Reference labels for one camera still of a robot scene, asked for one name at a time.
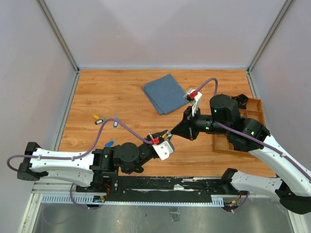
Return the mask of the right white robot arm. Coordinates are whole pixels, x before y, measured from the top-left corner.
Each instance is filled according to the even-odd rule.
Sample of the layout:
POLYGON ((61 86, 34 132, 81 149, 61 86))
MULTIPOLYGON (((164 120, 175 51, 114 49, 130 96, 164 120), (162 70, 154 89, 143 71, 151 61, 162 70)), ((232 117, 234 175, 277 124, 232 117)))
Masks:
POLYGON ((209 104, 210 115, 203 115, 200 110, 193 112, 192 107, 188 107, 171 133, 188 140, 195 140, 199 133, 223 134, 236 149, 260 159, 276 174, 274 178, 261 177, 229 168, 221 177, 221 190, 225 194, 253 192, 277 199, 296 214, 310 213, 311 172, 295 160, 262 123, 242 117, 236 100, 218 94, 209 104))

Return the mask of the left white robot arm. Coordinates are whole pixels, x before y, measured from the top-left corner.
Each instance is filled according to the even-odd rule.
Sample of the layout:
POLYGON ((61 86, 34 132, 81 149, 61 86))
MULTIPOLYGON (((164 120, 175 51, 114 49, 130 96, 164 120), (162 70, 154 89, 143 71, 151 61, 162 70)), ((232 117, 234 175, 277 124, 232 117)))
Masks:
POLYGON ((175 151, 169 132, 155 133, 147 138, 151 144, 137 146, 128 142, 91 152, 49 151, 36 142, 29 142, 17 178, 24 181, 56 179, 99 192, 106 177, 117 177, 119 171, 142 173, 145 163, 156 158, 165 160, 175 151))

